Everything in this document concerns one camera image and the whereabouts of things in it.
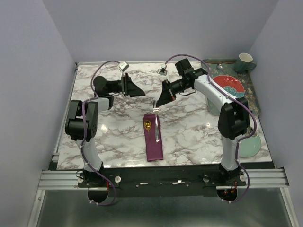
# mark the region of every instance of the metal frame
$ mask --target metal frame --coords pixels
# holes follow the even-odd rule
[[[284,204],[293,227],[300,227],[288,188],[280,188]]]
[[[45,190],[38,190],[36,193],[32,212],[30,213],[27,227],[36,227],[38,224],[40,212],[42,209],[43,201],[45,197]]]
[[[92,61],[92,62],[79,62],[78,65],[100,65],[104,63],[105,61]],[[144,63],[164,63],[165,60],[163,61],[127,61],[129,64],[144,64]]]
[[[67,100],[65,111],[64,111],[64,116],[63,116],[63,119],[62,119],[62,122],[61,122],[60,131],[59,131],[59,134],[58,134],[58,138],[57,138],[55,149],[54,149],[53,153],[57,153],[58,149],[59,149],[59,145],[60,145],[61,138],[62,138],[62,132],[63,132],[64,125],[65,125],[65,119],[66,119],[66,116],[67,116],[69,103],[71,101],[72,91],[74,90],[74,86],[75,86],[75,81],[76,81],[77,72],[78,72],[78,65],[79,65],[78,63],[75,63],[75,64],[76,64],[75,74],[74,74],[74,78],[72,79],[71,90],[70,90],[70,93],[69,93],[69,96],[68,96],[68,100]]]
[[[60,153],[58,153],[58,152],[53,153],[52,162],[58,162],[59,161],[59,154]]]
[[[284,169],[248,169],[247,171],[250,175],[250,188],[286,188],[289,185]],[[76,172],[42,171],[38,190],[87,190],[87,188],[78,187]],[[216,188],[229,189],[230,186],[218,186]],[[89,189],[106,190],[106,188]]]

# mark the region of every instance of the screw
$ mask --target screw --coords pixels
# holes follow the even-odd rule
[[[116,176],[115,177],[115,182],[116,183],[120,183],[121,182],[121,177],[120,176]]]
[[[84,180],[83,179],[81,179],[81,178],[78,178],[78,183],[82,183]]]
[[[240,178],[240,181],[242,181],[242,182],[246,181],[246,177],[244,175],[241,175],[239,178]]]

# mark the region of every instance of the purple napkin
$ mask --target purple napkin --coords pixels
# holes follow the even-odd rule
[[[143,117],[143,128],[144,128],[144,136],[145,136],[145,144],[146,144],[146,156],[147,161],[155,161],[155,160],[163,160],[163,148],[162,148],[162,138],[161,138],[161,129],[160,129],[160,120],[158,118],[158,128],[159,128],[159,142],[156,142],[156,127],[155,120],[156,115],[154,113],[147,113]],[[148,135],[148,131],[144,127],[144,122],[146,120],[151,121],[151,129],[150,134]]]

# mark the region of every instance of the green placemat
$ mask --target green placemat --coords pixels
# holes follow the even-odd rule
[[[224,75],[224,73],[222,71],[217,69],[217,64],[221,63],[222,67],[223,67],[222,70],[228,76],[235,77],[243,85],[243,87],[245,89],[244,97],[248,101],[249,109],[252,110],[254,115],[260,114],[260,106],[259,106],[259,103],[258,103],[258,100],[256,97],[256,92],[255,92],[254,86],[252,84],[252,81],[250,79],[250,74],[248,71],[244,74],[236,73],[233,70],[233,66],[235,63],[234,59],[221,59],[221,60],[220,59],[206,59],[204,61],[206,63],[208,63],[211,68],[211,73],[212,73],[211,77],[212,78],[214,78],[218,75]],[[220,113],[220,111],[210,101],[209,101],[209,109],[213,115],[218,116]]]

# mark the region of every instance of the gold spoon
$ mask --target gold spoon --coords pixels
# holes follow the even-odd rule
[[[150,129],[152,128],[152,123],[150,120],[144,121],[144,127],[148,131],[148,137],[150,136]]]

